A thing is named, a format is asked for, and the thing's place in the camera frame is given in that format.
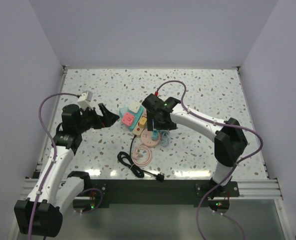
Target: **black cable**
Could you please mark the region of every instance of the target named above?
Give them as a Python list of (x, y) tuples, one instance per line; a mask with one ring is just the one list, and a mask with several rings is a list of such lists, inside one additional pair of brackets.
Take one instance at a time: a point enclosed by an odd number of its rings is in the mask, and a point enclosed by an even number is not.
[(149, 171), (146, 171), (146, 170), (141, 169), (141, 168), (138, 167), (136, 164), (134, 164), (134, 162), (133, 162), (133, 160), (132, 160), (132, 158), (131, 158), (131, 150), (132, 150), (133, 142), (134, 142), (134, 140), (135, 140), (136, 137), (137, 137), (137, 136), (135, 135), (135, 136), (133, 137), (132, 141), (131, 141), (131, 144), (130, 144), (130, 153), (128, 154), (128, 153), (126, 153), (126, 152), (124, 152), (124, 151), (119, 152), (118, 155), (117, 155), (118, 161), (119, 161), (122, 165), (124, 165), (124, 166), (126, 166), (127, 168), (129, 168), (129, 169), (132, 171), (132, 173), (133, 173), (137, 178), (142, 179), (142, 178), (144, 178), (144, 173), (147, 173), (147, 174), (149, 174), (149, 175), (154, 176), (154, 177), (156, 178), (156, 180), (158, 180), (159, 182), (163, 182), (163, 180), (164, 180), (164, 175), (162, 175), (162, 174), (160, 174), (160, 173), (158, 173), (158, 174), (153, 174), (153, 173), (151, 173), (151, 172), (149, 172)]

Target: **glass panel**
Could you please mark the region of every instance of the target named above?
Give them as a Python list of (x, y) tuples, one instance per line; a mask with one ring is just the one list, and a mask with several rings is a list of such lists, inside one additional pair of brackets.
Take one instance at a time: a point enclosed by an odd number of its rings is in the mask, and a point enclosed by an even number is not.
[[(234, 200), (228, 215), (248, 240), (285, 240), (273, 200)], [(196, 208), (189, 205), (111, 205), (90, 214), (68, 209), (56, 240), (199, 240)], [(200, 211), (208, 240), (241, 240), (238, 226), (209, 208)], [(25, 240), (21, 235), (18, 240)]]

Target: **black mounting bracket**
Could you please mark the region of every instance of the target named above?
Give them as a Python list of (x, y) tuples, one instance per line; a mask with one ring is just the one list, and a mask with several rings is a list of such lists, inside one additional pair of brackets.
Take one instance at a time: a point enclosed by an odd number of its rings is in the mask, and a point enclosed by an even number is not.
[(83, 180), (83, 185), (84, 185), (83, 190), (92, 188), (89, 173), (85, 171), (72, 171), (68, 175), (68, 178), (71, 178), (71, 177), (76, 177)]
[[(14, 213), (18, 222), (19, 230), (22, 234), (28, 234), (30, 214), (33, 202), (18, 200), (14, 206)], [(58, 207), (46, 202), (37, 204), (32, 234), (38, 236), (55, 237), (62, 225), (62, 214)]]
[[(232, 117), (225, 124), (240, 126)], [(214, 156), (224, 166), (233, 167), (247, 145), (242, 129), (224, 126), (214, 138)]]
[[(143, 204), (143, 205), (193, 205), (198, 206), (201, 198), (209, 190), (209, 180), (108, 180), (92, 179), (93, 188), (103, 192), (100, 208), (108, 208), (110, 204)], [(239, 197), (236, 181), (230, 181), (223, 188), (209, 197)], [(90, 204), (89, 199), (73, 201), (74, 208), (84, 208)], [(202, 207), (208, 207), (209, 201), (204, 201)]]

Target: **blue toy piece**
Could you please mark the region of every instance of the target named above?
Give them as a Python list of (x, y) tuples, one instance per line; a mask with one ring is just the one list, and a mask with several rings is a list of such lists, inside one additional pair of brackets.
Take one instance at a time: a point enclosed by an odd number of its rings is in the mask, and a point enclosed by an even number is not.
[(152, 136), (151, 136), (152, 141), (158, 140), (158, 136), (159, 136), (158, 130), (153, 130)]
[(120, 115), (120, 118), (121, 119), (126, 114), (126, 112), (128, 112), (128, 108), (127, 107), (122, 107), (122, 108), (119, 109), (119, 115)]
[(130, 131), (133, 131), (134, 128), (137, 126), (142, 114), (143, 114), (143, 111), (144, 111), (144, 107), (143, 106), (140, 106), (140, 109), (137, 113), (134, 113), (130, 110), (128, 110), (129, 113), (131, 113), (132, 115), (134, 115), (134, 120), (133, 120), (133, 123), (132, 125), (129, 127), (129, 130)]

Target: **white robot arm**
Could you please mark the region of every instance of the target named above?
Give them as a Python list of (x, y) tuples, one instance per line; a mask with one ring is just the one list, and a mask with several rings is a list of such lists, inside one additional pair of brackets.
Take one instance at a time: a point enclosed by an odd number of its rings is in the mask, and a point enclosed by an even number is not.
[(73, 199), (83, 190), (91, 188), (88, 173), (73, 171), (59, 189), (63, 174), (82, 142), (81, 134), (91, 128), (110, 127), (119, 119), (102, 103), (99, 104), (102, 116), (98, 115), (90, 106), (91, 96), (92, 93), (84, 92), (77, 101), (79, 106), (70, 104), (62, 109), (62, 123), (53, 138), (56, 158), (53, 159), (52, 149), (36, 186), (26, 200), (18, 200), (14, 207), (21, 233), (28, 234), (30, 216), (33, 215), (32, 234), (55, 237), (61, 228), (62, 215)]
[[(210, 124), (193, 116), (191, 113), (205, 119), (211, 119), (215, 123), (226, 125), (240, 125), (236, 119), (230, 118), (228, 121), (224, 121), (223, 119), (207, 116), (194, 109), (186, 111), (180, 103), (178, 99), (173, 97), (163, 101), (154, 94), (150, 94), (142, 103), (147, 109), (148, 129), (152, 130), (154, 127), (157, 130), (173, 130), (177, 128), (176, 124), (181, 124), (210, 139), (214, 143), (215, 157), (218, 161), (216, 170), (210, 180), (213, 182), (212, 185), (215, 186), (226, 178), (236, 164), (237, 159), (248, 145), (247, 139), (241, 129)], [(224, 180), (221, 186), (225, 186), (231, 178), (232, 176)]]

